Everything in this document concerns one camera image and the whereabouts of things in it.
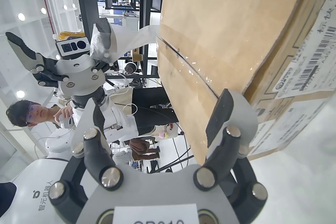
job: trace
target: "yellow bottle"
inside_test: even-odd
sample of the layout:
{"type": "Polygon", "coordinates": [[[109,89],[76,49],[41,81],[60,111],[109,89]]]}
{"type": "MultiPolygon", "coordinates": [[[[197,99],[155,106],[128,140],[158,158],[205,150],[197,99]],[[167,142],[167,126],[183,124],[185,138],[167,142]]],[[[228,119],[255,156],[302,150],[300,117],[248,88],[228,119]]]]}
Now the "yellow bottle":
{"type": "Polygon", "coordinates": [[[56,41],[63,41],[69,38],[85,37],[85,33],[84,32],[60,32],[59,34],[53,34],[52,36],[56,41]]]}

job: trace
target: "man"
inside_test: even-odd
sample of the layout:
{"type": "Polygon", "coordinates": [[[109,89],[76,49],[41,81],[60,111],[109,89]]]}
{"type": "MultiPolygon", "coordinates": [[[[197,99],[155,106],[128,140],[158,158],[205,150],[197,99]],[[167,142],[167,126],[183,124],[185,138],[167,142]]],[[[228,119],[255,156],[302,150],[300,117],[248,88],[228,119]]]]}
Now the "man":
{"type": "Polygon", "coordinates": [[[128,149],[127,152],[121,151],[121,152],[118,152],[118,153],[114,153],[112,158],[113,158],[113,161],[115,162],[116,165],[118,165],[118,164],[129,164],[130,162],[138,161],[138,160],[151,160],[151,159],[160,158],[159,147],[157,147],[156,149],[149,149],[148,150],[148,153],[152,153],[152,152],[155,152],[155,153],[151,154],[151,155],[144,155],[144,154],[143,155],[138,155],[132,149],[128,149]]]}
{"type": "MultiPolygon", "coordinates": [[[[154,105],[169,102],[163,87],[129,88],[128,91],[125,88],[118,91],[117,94],[112,94],[110,100],[122,109],[125,114],[130,115],[134,113],[139,135],[149,133],[155,125],[161,126],[178,122],[172,109],[150,108],[154,105]]],[[[58,105],[46,108],[28,100],[17,101],[10,105],[6,111],[6,115],[11,123],[19,127],[33,127],[43,122],[58,124],[60,122],[60,115],[62,115],[63,119],[67,119],[72,114],[72,107],[69,104],[64,108],[60,108],[58,105]]]]}

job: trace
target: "black cable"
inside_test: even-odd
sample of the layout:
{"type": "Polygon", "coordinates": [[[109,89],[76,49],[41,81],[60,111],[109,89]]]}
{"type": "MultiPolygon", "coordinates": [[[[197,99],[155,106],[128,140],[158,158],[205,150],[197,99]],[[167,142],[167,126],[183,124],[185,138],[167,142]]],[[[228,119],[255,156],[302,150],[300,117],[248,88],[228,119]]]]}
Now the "black cable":
{"type": "Polygon", "coordinates": [[[162,85],[159,84],[156,80],[151,80],[151,81],[153,81],[153,82],[157,83],[158,85],[162,86],[162,85]]]}
{"type": "Polygon", "coordinates": [[[180,158],[182,158],[188,151],[190,150],[190,148],[187,150],[187,151],[185,151],[179,158],[177,158],[176,160],[174,160],[174,161],[172,161],[171,163],[168,163],[168,164],[166,164],[165,166],[162,166],[161,168],[164,168],[164,169],[166,169],[166,168],[169,168],[169,167],[171,167],[171,166],[174,166],[175,165],[175,162],[177,162],[180,158]]]}
{"type": "Polygon", "coordinates": [[[185,137],[185,142],[186,142],[186,150],[187,150],[187,157],[189,156],[189,153],[188,153],[188,144],[187,144],[187,139],[186,139],[186,135],[183,133],[183,136],[185,137]]]}
{"type": "MultiPolygon", "coordinates": [[[[154,112],[156,112],[156,113],[158,113],[158,114],[161,114],[162,116],[166,117],[168,120],[173,121],[173,120],[170,119],[167,115],[164,115],[163,113],[160,113],[160,112],[158,112],[158,111],[156,111],[156,110],[151,110],[151,109],[146,108],[146,107],[139,107],[139,106],[137,106],[137,107],[138,107],[138,108],[143,108],[143,109],[145,109],[145,110],[154,111],[154,112]]],[[[179,126],[179,124],[177,124],[177,123],[175,123],[175,124],[176,124],[176,125],[180,128],[180,130],[183,132],[183,130],[182,130],[182,128],[179,126]]],[[[177,148],[176,148],[176,145],[175,145],[174,138],[173,138],[173,142],[174,142],[174,146],[175,146],[175,150],[176,150],[177,156],[179,157],[179,154],[178,154],[178,151],[177,151],[177,148]]]]}
{"type": "MultiPolygon", "coordinates": [[[[184,161],[186,161],[186,160],[189,160],[190,158],[193,158],[193,155],[191,155],[190,157],[187,157],[187,158],[184,158],[184,159],[182,159],[181,160],[181,162],[184,162],[184,161]]],[[[174,166],[174,165],[176,165],[176,164],[179,164],[180,162],[176,162],[176,163],[173,163],[173,164],[170,164],[169,166],[163,166],[163,167],[161,167],[161,168],[159,168],[158,170],[155,170],[155,172],[154,173],[158,173],[158,172],[160,172],[160,171],[162,171],[162,170],[165,170],[165,169],[167,169],[167,168],[170,168],[170,167],[172,167],[172,166],[174,166]]]]}
{"type": "Polygon", "coordinates": [[[175,144],[175,140],[174,140],[174,138],[173,138],[173,142],[174,142],[175,150],[176,150],[176,153],[177,153],[177,156],[178,156],[178,160],[180,161],[180,163],[181,163],[181,167],[182,167],[182,169],[183,169],[183,165],[182,165],[182,162],[181,162],[181,158],[180,158],[180,155],[178,154],[178,151],[177,151],[177,148],[176,148],[176,144],[175,144]]]}

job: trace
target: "shipping label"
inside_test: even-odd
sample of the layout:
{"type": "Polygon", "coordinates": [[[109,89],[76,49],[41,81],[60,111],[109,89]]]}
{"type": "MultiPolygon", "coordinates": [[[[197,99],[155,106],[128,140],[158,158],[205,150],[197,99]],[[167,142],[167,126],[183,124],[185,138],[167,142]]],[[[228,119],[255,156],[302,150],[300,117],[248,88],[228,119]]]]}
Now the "shipping label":
{"type": "Polygon", "coordinates": [[[255,146],[260,141],[260,139],[262,139],[262,137],[268,132],[270,127],[272,127],[274,122],[275,122],[275,119],[260,123],[258,125],[257,133],[255,134],[254,138],[251,140],[250,147],[255,146]]]}
{"type": "Polygon", "coordinates": [[[292,103],[249,155],[276,149],[289,143],[320,112],[326,99],[292,103]]]}
{"type": "Polygon", "coordinates": [[[313,28],[283,72],[276,99],[336,88],[336,0],[325,0],[313,28]]]}

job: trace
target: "barcode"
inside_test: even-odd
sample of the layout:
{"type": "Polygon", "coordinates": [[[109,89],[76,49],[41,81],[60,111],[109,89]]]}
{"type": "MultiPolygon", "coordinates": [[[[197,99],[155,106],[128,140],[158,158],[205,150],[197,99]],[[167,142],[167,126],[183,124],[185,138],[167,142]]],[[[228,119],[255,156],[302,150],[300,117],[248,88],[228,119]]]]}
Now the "barcode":
{"type": "Polygon", "coordinates": [[[329,45],[330,40],[335,35],[336,28],[335,27],[328,27],[323,39],[321,40],[320,44],[318,45],[315,53],[313,54],[312,58],[308,62],[306,68],[301,73],[299,79],[297,80],[296,84],[292,88],[293,90],[303,91],[303,89],[307,86],[308,81],[315,73],[316,69],[318,68],[318,60],[321,58],[323,52],[325,51],[326,47],[329,45]]]}

